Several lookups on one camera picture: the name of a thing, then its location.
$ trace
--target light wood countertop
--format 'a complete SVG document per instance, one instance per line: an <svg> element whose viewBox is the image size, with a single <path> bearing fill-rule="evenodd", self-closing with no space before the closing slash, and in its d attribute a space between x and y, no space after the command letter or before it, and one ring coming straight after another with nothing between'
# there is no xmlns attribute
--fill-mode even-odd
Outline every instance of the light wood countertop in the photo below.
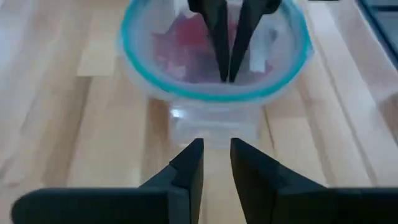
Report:
<svg viewBox="0 0 398 224"><path fill-rule="evenodd" d="M315 55L264 108L260 148L326 186L398 186L397 70L354 1L305 2ZM138 186L181 150L167 104L122 69L114 42L128 3L0 6L0 223L30 190ZM200 221L245 223L227 150L205 149Z"/></svg>

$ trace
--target wood grain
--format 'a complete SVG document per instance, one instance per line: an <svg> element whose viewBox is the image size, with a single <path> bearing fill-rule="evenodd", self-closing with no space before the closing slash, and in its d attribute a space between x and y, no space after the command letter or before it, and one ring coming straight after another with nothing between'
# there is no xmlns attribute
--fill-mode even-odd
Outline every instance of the wood grain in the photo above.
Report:
<svg viewBox="0 0 398 224"><path fill-rule="evenodd" d="M264 107L259 149L325 186L397 186L396 70L354 1L296 2L315 53ZM128 3L0 6L0 223L28 191L135 187L182 150L168 104L130 82L116 51ZM200 223L245 222L231 174L229 151L205 142Z"/></svg>

